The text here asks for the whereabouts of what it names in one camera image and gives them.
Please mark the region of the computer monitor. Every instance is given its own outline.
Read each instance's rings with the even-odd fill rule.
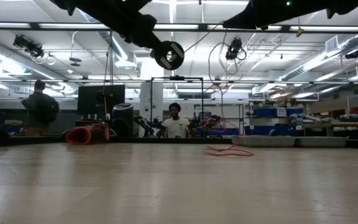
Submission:
[[[104,86],[107,113],[125,102],[125,85]],[[104,114],[103,86],[81,86],[78,89],[78,114]]]

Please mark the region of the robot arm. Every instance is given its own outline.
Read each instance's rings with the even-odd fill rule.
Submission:
[[[51,0],[70,16],[75,8],[94,17],[117,32],[128,43],[154,50],[155,61],[164,69],[175,70],[182,65],[185,53],[180,44],[161,42],[153,33],[157,20],[139,12],[151,0]]]

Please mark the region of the ceiling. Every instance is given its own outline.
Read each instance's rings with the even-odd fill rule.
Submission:
[[[204,1],[202,6],[198,1],[158,0],[148,3],[141,13],[153,15],[159,23],[218,23],[244,10],[247,1]],[[0,21],[14,22],[86,22],[81,13],[76,10],[73,16],[59,9],[49,0],[6,0],[0,1]],[[301,25],[324,25],[324,26],[358,26],[358,8],[345,16],[335,15],[331,20],[326,17],[325,11],[316,12],[300,17]],[[282,22],[281,24],[297,25],[298,19]],[[160,40],[174,40],[184,49],[202,38],[204,32],[156,32]],[[56,58],[56,63],[41,66],[56,72],[67,78],[81,78],[89,76],[90,79],[103,79],[106,68],[107,43],[97,32],[78,32],[74,36],[73,48],[71,40],[73,32],[66,31],[26,31],[26,30],[0,30],[0,45],[11,49],[18,54],[30,58],[27,53],[17,50],[13,45],[16,35],[25,35],[28,39],[43,45],[46,52],[50,52]],[[208,55],[211,49],[224,39],[225,33],[210,33],[203,41],[189,50],[185,55],[183,65],[174,71],[175,75],[186,77],[203,77],[208,79]],[[243,44],[247,43],[247,59],[240,62],[238,72],[227,75],[219,63],[223,61],[224,67],[229,66],[223,60],[226,49],[220,55],[220,47],[217,47],[211,56],[211,76],[219,76],[229,80],[269,80],[269,70],[284,71],[296,64],[301,63],[310,55],[325,48],[325,42],[335,34],[303,34],[296,37],[295,34],[273,33],[232,33],[228,32],[224,39],[230,44],[235,37],[241,38]],[[346,40],[354,35],[339,35],[339,40]],[[141,62],[147,59],[149,49],[142,49],[133,44],[128,44],[122,39],[116,39],[118,44],[126,52],[134,52]],[[80,67],[73,67],[69,58],[73,56],[82,59]],[[350,65],[354,61],[344,61],[342,64]],[[313,69],[322,75],[335,71],[341,67],[339,57],[334,58],[322,66]],[[116,79],[137,79],[135,70],[125,70],[114,66]],[[172,75],[171,71],[164,71],[164,75]],[[132,83],[128,88],[139,87]],[[198,88],[199,86],[178,85],[178,88]],[[235,88],[251,89],[253,84],[238,84]]]

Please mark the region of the floor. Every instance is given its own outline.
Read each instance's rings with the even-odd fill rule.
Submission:
[[[358,149],[0,147],[0,224],[358,224]]]

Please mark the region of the speaker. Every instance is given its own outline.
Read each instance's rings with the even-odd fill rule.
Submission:
[[[112,129],[119,137],[134,135],[134,107],[130,103],[120,103],[112,109]]]

